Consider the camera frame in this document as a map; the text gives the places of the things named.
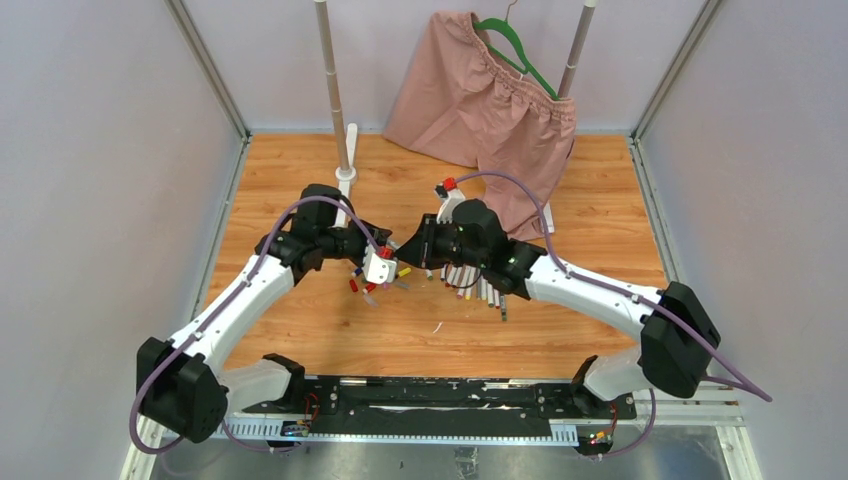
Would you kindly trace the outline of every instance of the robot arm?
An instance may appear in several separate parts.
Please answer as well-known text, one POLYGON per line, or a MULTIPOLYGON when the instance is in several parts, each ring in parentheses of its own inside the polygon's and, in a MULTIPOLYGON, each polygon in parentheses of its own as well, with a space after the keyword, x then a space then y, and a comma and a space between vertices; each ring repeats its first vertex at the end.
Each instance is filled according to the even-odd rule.
MULTIPOLYGON (((685 285, 672 282, 664 291, 620 282, 559 262, 538 246, 508 239, 497 215, 480 200, 465 200, 455 188, 437 188, 443 199, 438 215, 425 214, 416 234, 396 252, 384 246, 390 231, 367 225, 379 251, 362 232, 350 225, 333 227, 336 208, 323 203, 304 204, 292 218, 290 230, 275 232, 268 256, 248 260, 238 278, 189 325, 169 340, 150 338, 138 351, 137 385, 175 345, 192 339, 177 360, 153 380, 139 412, 192 442, 208 438, 229 413, 263 401, 299 400, 304 369, 276 354, 256 365, 223 372, 224 361, 259 317, 324 259, 348 259, 361 266, 366 280, 379 284, 395 278, 397 260, 420 268, 447 263, 473 265, 504 294, 541 300, 572 308, 627 333, 639 346, 608 357, 588 358, 572 380, 574 403, 584 413, 607 409, 607 402, 635 390, 656 387, 689 398, 710 361, 708 353, 691 341, 650 304, 663 305, 683 318, 717 346, 720 338, 697 297, 685 285), (253 272, 257 262, 259 268, 253 272), (605 286, 626 289, 628 299, 605 286), (203 333, 198 326, 213 318, 203 333)), ((337 189, 310 185, 302 197, 340 198, 337 189)))
MULTIPOLYGON (((337 189, 322 185, 310 185, 301 198, 310 196, 341 198, 337 189)), ((137 354, 138 389, 176 345, 191 343, 154 379, 139 412, 197 443, 233 412, 268 400, 299 400, 304 369, 285 357, 269 354, 255 365, 226 372, 223 365, 260 316, 306 273, 320 270, 324 259, 348 259, 372 283, 394 279, 397 261, 387 258, 385 248, 377 251, 353 224, 334 227, 335 218, 332 205, 302 205, 291 228, 274 233, 267 256, 259 255, 266 236, 237 278, 197 318, 167 341, 148 339, 137 354), (209 320, 200 332, 199 326, 209 320)), ((391 231, 365 225, 384 247, 391 231)))
POLYGON ((438 215, 424 215, 415 235, 396 252, 398 259, 429 269, 447 263, 480 268, 483 278, 504 294, 577 310, 640 344, 588 358, 572 379, 576 403, 591 410, 645 388, 680 398, 695 394, 709 353, 651 307, 671 311, 717 347, 721 337, 689 287, 678 282, 664 290, 633 285, 556 262, 544 248, 507 238, 497 215, 480 200, 466 200, 452 181, 438 186, 436 194, 442 199, 438 215))

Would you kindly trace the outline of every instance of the green hanger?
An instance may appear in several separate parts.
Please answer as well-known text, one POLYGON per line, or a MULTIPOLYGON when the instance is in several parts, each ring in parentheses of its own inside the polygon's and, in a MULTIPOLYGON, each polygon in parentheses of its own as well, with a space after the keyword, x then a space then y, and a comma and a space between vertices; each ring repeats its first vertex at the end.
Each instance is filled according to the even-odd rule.
POLYGON ((512 48, 515 49, 515 54, 518 55, 518 60, 521 61, 524 66, 519 67, 515 64, 515 62, 507 58, 506 55, 499 52, 495 47, 489 44, 486 44, 486 46, 489 47, 489 49, 494 52, 495 55, 503 58, 506 63, 512 66, 512 68, 518 70, 522 74, 529 73, 530 75, 532 75, 533 78, 535 78, 536 81, 539 82, 539 85, 541 85, 542 88, 544 88, 545 91, 548 92, 551 98, 553 98, 554 100, 559 100, 556 90, 554 90, 553 88, 551 88, 550 85, 548 85, 548 82, 546 82, 545 79, 542 78, 542 75, 536 70, 533 64, 530 63, 530 60, 527 59, 527 55, 524 53, 524 47, 521 45, 521 40, 518 38, 518 34, 515 33, 515 30, 513 30, 512 27, 509 26, 506 20, 501 20, 500 18, 487 18, 482 22, 476 22, 472 25, 474 26, 475 30, 494 30, 495 32, 498 32, 504 37, 506 37, 506 39, 509 41, 509 44, 512 45, 512 48))

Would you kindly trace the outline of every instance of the cable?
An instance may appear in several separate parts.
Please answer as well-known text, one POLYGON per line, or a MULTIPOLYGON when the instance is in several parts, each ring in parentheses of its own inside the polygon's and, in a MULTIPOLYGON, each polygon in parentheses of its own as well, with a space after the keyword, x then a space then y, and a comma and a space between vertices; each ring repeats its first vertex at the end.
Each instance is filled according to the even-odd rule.
POLYGON ((739 382, 734 382, 733 380, 728 380, 726 378, 711 377, 709 375, 704 375, 703 377, 701 377, 701 381, 713 382, 713 383, 718 383, 719 385, 726 385, 728 387, 738 388, 739 390, 742 390, 743 392, 748 392, 748 393, 756 395, 754 392, 749 390, 746 385, 741 384, 739 382))
MULTIPOLYGON (((265 243, 262 244, 262 249, 259 251, 259 258, 256 260, 256 263, 253 265, 253 268, 251 268, 250 271, 247 273, 247 278, 245 279, 245 281, 239 283, 236 288, 234 288, 233 291, 229 295, 227 295, 227 297, 224 298, 220 304, 218 304, 218 306, 209 314, 209 316, 206 317, 206 320, 204 320, 200 324, 200 326, 197 327, 197 330, 195 330, 195 332, 203 333, 209 327, 209 325, 211 325, 212 322, 214 322, 215 319, 218 318, 218 315, 220 315, 221 312, 225 308, 227 308, 227 306, 230 305, 233 300, 235 300, 235 298, 242 292, 242 290, 247 287, 250 280, 256 275, 256 273, 259 271, 259 268, 262 266, 262 263, 265 260, 265 256, 268 254, 268 249, 271 248, 271 242, 274 240, 274 237, 276 237, 275 234, 285 225, 285 223, 288 223, 288 221, 291 219, 290 214, 292 213, 292 211, 294 211, 294 209, 296 209, 300 205, 304 205, 306 203, 311 202, 329 203, 330 205, 341 209, 347 216, 349 216, 354 221, 354 223, 356 223, 356 226, 359 227, 359 229, 365 235, 365 238, 368 240, 368 243, 371 244, 371 246, 374 247, 375 250, 378 250, 380 248, 379 245, 377 245, 377 241, 374 239, 374 236, 371 235, 371 232, 369 232, 368 228, 365 227, 365 224, 362 223, 362 220, 360 220, 345 205, 341 204, 336 200, 333 200, 332 198, 317 195, 301 198, 300 200, 291 204, 274 223, 274 227, 271 228, 271 233, 265 239, 265 243)), ((146 445, 138 434, 138 415, 139 409, 141 408, 141 402, 144 400, 144 397, 147 395, 147 392, 150 391, 150 387, 153 386, 153 382, 155 382, 156 379, 158 379, 159 376, 162 375, 162 372, 164 372, 165 369, 167 369, 174 362, 174 360, 177 359, 177 357, 184 353, 188 349, 188 347, 191 346, 192 343, 194 343, 195 338, 196 337, 194 335, 190 335, 182 344, 180 344, 180 346, 178 346, 170 355, 168 355, 168 357, 166 357, 165 360, 162 361, 162 363, 157 365, 156 368, 153 369, 153 372, 144 380, 144 382, 142 382, 141 387, 138 389, 138 393, 136 394, 135 399, 133 400, 132 408, 130 409, 129 419, 130 440, 132 440, 133 445, 135 445, 135 447, 143 453, 146 453, 148 455, 158 455, 160 453, 165 453, 176 447, 183 440, 182 435, 180 435, 179 437, 177 437, 176 440, 165 445, 164 447, 154 448, 146 445)), ((226 424, 224 425, 224 431, 227 431, 226 424)))
MULTIPOLYGON (((515 178, 514 176, 512 176, 508 173, 495 172, 495 171, 472 172, 472 173, 469 173, 467 175, 463 175, 463 176, 457 178, 456 183, 464 182, 465 180, 468 180, 468 179, 471 179, 471 178, 474 178, 474 177, 484 176, 484 175, 490 175, 490 176, 505 178, 505 179, 511 181, 512 183, 514 183, 515 185, 517 185, 519 188, 521 188, 524 191, 524 193, 527 194, 527 196, 530 198, 530 200, 536 206, 536 212, 539 214, 539 218, 544 218, 544 212, 542 210, 542 205, 539 202, 539 199, 536 198, 536 196, 533 194, 533 192, 531 192, 530 189, 521 182, 521 180, 515 178)), ((553 246, 553 239, 551 238, 551 232, 548 231, 548 225, 545 222, 540 222, 540 224, 541 224, 541 227, 542 227, 542 231, 544 232, 545 245, 548 248, 548 253, 550 253, 551 260, 554 262, 554 264, 557 267, 559 267, 562 270, 563 274, 570 275, 577 280, 581 280, 583 282, 595 285, 597 287, 601 287, 601 288, 607 289, 609 291, 616 292, 620 295, 627 297, 628 299, 631 299, 631 298, 635 299, 635 301, 637 303, 638 302, 644 303, 645 305, 647 305, 647 306, 653 308, 654 310, 660 312, 663 316, 665 316, 666 318, 671 320, 675 325, 677 325, 684 332, 686 332, 687 335, 692 337, 692 339, 694 339, 704 350, 706 350, 707 353, 709 353, 712 358, 716 359, 716 361, 719 364, 721 364, 721 366, 723 366, 725 369, 727 369, 728 372, 730 372, 734 377, 736 377, 741 382, 740 384, 745 386, 745 388, 743 389, 744 391, 751 392, 754 395, 762 398, 766 402, 772 401, 771 395, 767 394, 765 391, 763 391, 763 389, 761 389, 756 384, 754 384, 754 382, 749 380, 748 377, 746 377, 744 374, 742 374, 742 372, 740 372, 736 367, 734 367, 724 355, 722 355, 721 353, 716 351, 716 349, 712 345, 710 345, 709 342, 707 342, 704 339, 704 337, 699 335, 698 332, 695 331, 695 329, 690 327, 686 322, 683 321, 682 318, 680 318, 677 314, 673 313, 671 310, 663 307, 662 305, 659 305, 655 302, 648 300, 647 298, 643 297, 642 295, 639 295, 635 292, 631 292, 630 290, 627 290, 626 288, 622 288, 622 287, 619 287, 617 285, 607 283, 603 280, 598 280, 596 278, 589 277, 587 275, 583 275, 581 273, 570 270, 566 266, 566 264, 563 263, 563 261, 556 255, 556 252, 555 252, 554 246, 553 246)))
POLYGON ((651 435, 651 432, 654 430, 654 423, 657 421, 657 396, 654 394, 654 389, 649 388, 648 394, 651 395, 651 416, 648 417, 648 423, 645 425, 645 430, 642 430, 642 434, 639 435, 639 438, 633 441, 630 445, 620 449, 615 450, 610 453, 599 454, 599 455, 584 455, 591 459, 603 460, 606 457, 618 457, 627 453, 632 452, 636 447, 641 445, 648 439, 648 436, 651 435))

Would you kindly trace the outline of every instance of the white wall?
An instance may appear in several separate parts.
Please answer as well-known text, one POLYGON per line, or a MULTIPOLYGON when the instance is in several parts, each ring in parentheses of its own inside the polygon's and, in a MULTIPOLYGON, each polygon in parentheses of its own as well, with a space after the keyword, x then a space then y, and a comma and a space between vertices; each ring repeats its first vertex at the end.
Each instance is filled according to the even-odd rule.
MULTIPOLYGON (((330 128, 312 0, 187 0, 253 129, 330 128)), ((503 18, 508 0, 330 0, 345 120, 381 130, 427 19, 436 10, 503 18)), ((509 21, 559 86, 582 0, 524 0, 509 21)), ((703 0, 601 1, 572 90, 578 128, 635 126, 703 0)))
POLYGON ((114 479, 238 141, 163 1, 0 4, 0 477, 114 479))
POLYGON ((682 276, 774 396, 740 397, 767 479, 845 478, 846 17, 725 2, 645 141, 682 276))

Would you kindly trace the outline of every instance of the wood-grain surface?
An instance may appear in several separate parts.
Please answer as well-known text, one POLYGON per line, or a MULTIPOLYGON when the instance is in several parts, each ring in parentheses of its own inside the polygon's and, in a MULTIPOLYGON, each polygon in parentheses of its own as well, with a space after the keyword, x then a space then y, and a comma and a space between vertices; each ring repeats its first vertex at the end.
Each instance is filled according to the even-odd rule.
MULTIPOLYGON (((207 302, 244 266, 257 241, 309 183, 334 184, 331 135, 259 135, 224 236, 207 302)), ((468 169, 408 152, 377 135, 359 138, 351 200, 363 219, 404 242, 433 186, 468 169)), ((479 179, 462 184, 469 198, 479 179)), ((663 271, 627 145, 620 136, 582 136, 552 199, 554 243, 568 261, 629 282, 662 285, 663 271)), ((326 261, 278 300, 244 337, 228 368, 276 352, 312 374, 570 378, 583 360, 630 346, 616 330, 567 308, 507 301, 509 320, 477 300, 458 300, 438 277, 415 270, 409 290, 378 288, 369 306, 350 291, 348 262, 326 261), (437 333, 433 330, 443 322, 437 333)))

